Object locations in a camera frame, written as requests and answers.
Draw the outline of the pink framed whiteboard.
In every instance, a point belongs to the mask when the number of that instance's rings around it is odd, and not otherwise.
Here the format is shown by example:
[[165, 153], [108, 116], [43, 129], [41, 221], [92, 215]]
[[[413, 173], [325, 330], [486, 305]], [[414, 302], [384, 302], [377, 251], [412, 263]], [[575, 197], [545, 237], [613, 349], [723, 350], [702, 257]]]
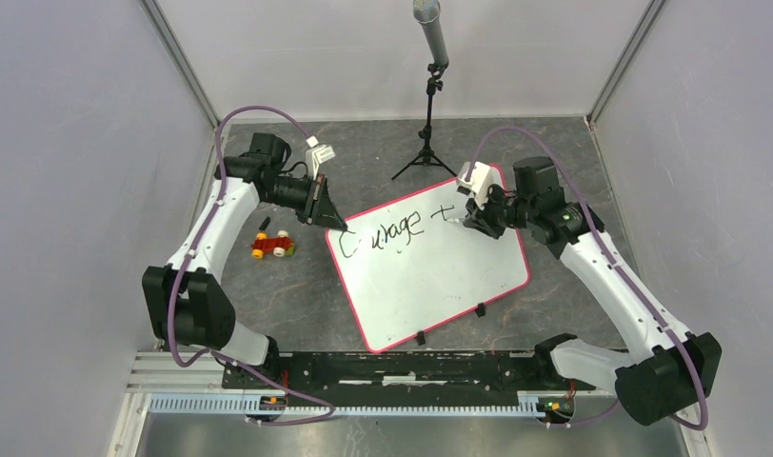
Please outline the pink framed whiteboard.
[[453, 178], [347, 218], [327, 247], [365, 347], [395, 348], [524, 288], [531, 271], [519, 232], [492, 239], [445, 222], [466, 216]]

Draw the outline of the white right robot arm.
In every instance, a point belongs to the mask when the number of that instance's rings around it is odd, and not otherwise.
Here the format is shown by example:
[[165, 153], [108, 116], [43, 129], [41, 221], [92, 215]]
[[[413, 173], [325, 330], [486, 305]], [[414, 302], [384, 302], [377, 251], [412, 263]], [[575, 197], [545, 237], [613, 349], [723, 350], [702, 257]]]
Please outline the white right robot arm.
[[722, 358], [709, 332], [697, 334], [650, 292], [619, 254], [601, 219], [582, 195], [565, 198], [572, 184], [556, 161], [543, 156], [513, 166], [516, 188], [504, 189], [489, 165], [472, 160], [457, 175], [464, 194], [463, 225], [493, 239], [508, 229], [526, 229], [567, 267], [600, 304], [624, 340], [619, 352], [563, 333], [534, 348], [533, 377], [545, 388], [566, 380], [613, 393], [638, 424], [671, 418], [702, 431], [707, 399]]

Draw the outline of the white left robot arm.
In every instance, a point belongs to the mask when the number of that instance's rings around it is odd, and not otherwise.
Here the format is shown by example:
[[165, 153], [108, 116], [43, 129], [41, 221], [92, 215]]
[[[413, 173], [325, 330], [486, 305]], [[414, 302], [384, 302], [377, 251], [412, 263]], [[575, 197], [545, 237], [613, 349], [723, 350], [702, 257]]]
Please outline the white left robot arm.
[[248, 151], [219, 160], [209, 198], [188, 237], [163, 266], [149, 267], [142, 276], [153, 333], [169, 350], [218, 351], [246, 364], [245, 374], [257, 387], [280, 380], [274, 339], [238, 322], [221, 279], [241, 228], [261, 203], [291, 209], [308, 226], [347, 230], [319, 171], [334, 150], [314, 137], [307, 145], [307, 173], [301, 177], [285, 170], [290, 145], [270, 133], [254, 134]]

